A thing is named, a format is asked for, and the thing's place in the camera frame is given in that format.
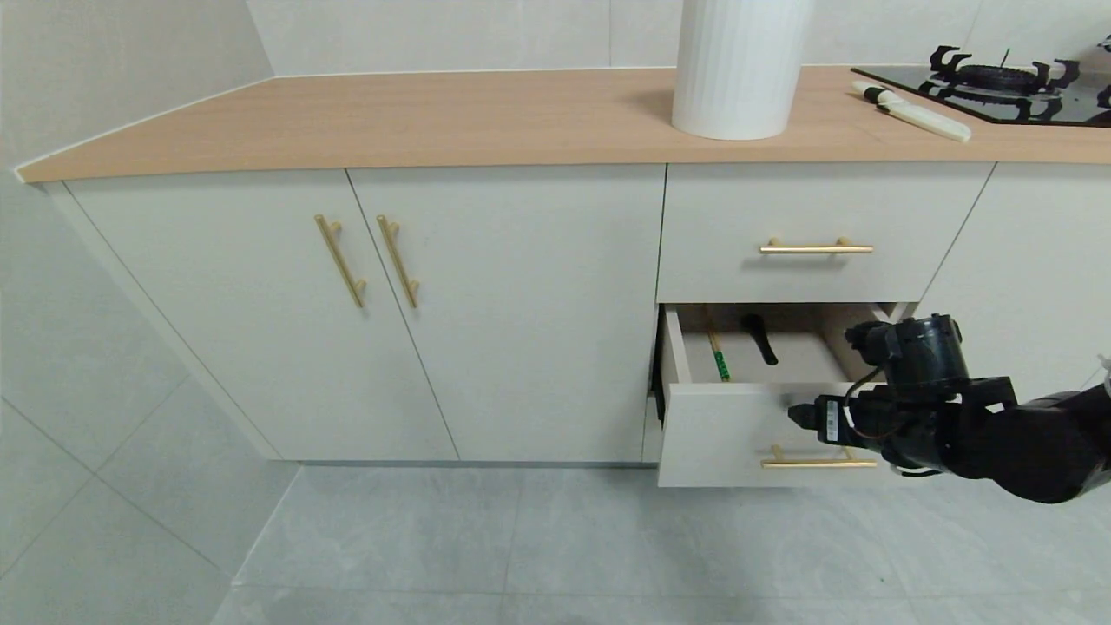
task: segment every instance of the closed drawer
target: closed drawer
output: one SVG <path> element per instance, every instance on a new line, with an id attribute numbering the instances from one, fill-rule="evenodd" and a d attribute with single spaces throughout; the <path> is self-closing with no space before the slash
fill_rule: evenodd
<path id="1" fill-rule="evenodd" d="M 779 364 L 769 366 L 753 340 L 740 331 L 741 315 L 765 322 Z M 707 329 L 707 306 L 668 305 L 660 346 L 664 396 L 660 486 L 905 486 L 920 482 L 892 473 L 878 454 L 852 450 L 871 466 L 794 461 L 844 461 L 844 452 L 819 443 L 787 416 L 792 404 L 821 394 L 844 394 L 869 367 L 845 344 L 844 329 L 889 321 L 873 304 L 715 305 L 709 312 L 729 369 L 721 382 Z M 780 466 L 765 467 L 764 461 Z"/>
<path id="2" fill-rule="evenodd" d="M 991 163 L 682 164 L 668 169 L 661 302 L 918 301 Z M 761 253 L 832 245 L 871 253 Z"/>

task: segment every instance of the ribbed white vase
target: ribbed white vase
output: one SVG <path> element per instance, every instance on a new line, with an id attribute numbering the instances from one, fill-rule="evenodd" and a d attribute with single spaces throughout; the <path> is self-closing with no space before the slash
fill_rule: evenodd
<path id="1" fill-rule="evenodd" d="M 684 0 L 671 123 L 711 139 L 787 129 L 814 0 Z"/>

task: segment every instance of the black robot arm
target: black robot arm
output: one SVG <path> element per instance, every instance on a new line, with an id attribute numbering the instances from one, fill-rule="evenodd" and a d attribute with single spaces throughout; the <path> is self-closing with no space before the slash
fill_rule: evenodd
<path id="1" fill-rule="evenodd" d="M 875 367 L 844 396 L 788 415 L 830 445 L 871 450 L 908 477 L 992 480 L 1054 504 L 1111 481 L 1111 395 L 1104 386 L 1018 404 L 1010 379 L 970 379 L 948 315 L 872 322 L 845 340 Z M 855 391 L 883 373 L 887 384 Z"/>

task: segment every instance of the black glass cooktop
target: black glass cooktop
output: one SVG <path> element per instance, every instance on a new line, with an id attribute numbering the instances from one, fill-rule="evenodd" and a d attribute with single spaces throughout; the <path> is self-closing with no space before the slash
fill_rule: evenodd
<path id="1" fill-rule="evenodd" d="M 1111 75 L 1103 82 L 1099 74 L 1083 75 L 1079 62 L 1063 60 L 1031 69 L 963 63 L 970 54 L 957 51 L 938 48 L 929 65 L 852 71 L 993 123 L 1111 127 Z"/>

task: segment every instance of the gold bar handle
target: gold bar handle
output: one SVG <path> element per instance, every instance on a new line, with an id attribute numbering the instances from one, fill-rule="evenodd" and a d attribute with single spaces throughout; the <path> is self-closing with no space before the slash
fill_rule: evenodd
<path id="1" fill-rule="evenodd" d="M 398 276 L 401 278 L 401 284 L 406 289 L 406 298 L 409 299 L 409 305 L 417 308 L 417 286 L 420 285 L 420 282 L 409 279 L 409 274 L 406 273 L 406 264 L 401 262 L 401 254 L 398 253 L 398 242 L 394 240 L 401 225 L 399 223 L 390 223 L 390 220 L 384 214 L 378 215 L 378 225 L 382 229 L 386 248 L 390 251 L 390 258 L 393 259 L 393 266 L 398 270 Z"/>
<path id="2" fill-rule="evenodd" d="M 837 240 L 832 245 L 788 245 L 777 236 L 772 236 L 768 244 L 760 245 L 760 253 L 872 253 L 875 248 L 872 245 L 853 244 L 845 236 Z"/>
<path id="3" fill-rule="evenodd" d="M 863 461 L 858 458 L 852 450 L 841 447 L 844 453 L 843 461 L 788 461 L 783 456 L 783 448 L 779 445 L 771 446 L 773 460 L 760 461 L 760 468 L 874 468 L 875 461 Z"/>
<path id="4" fill-rule="evenodd" d="M 320 234 L 324 236 L 324 242 L 328 243 L 328 251 L 332 252 L 332 260 L 336 261 L 336 266 L 340 270 L 343 283 L 348 285 L 348 290 L 351 292 L 351 299 L 354 300 L 357 306 L 362 308 L 362 290 L 367 288 L 367 280 L 356 281 L 351 276 L 351 270 L 348 269 L 347 260 L 343 260 L 340 245 L 336 242 L 336 235 L 340 233 L 343 225 L 339 221 L 329 223 L 323 214 L 318 214 L 313 219 L 317 220 L 317 225 L 320 226 Z"/>

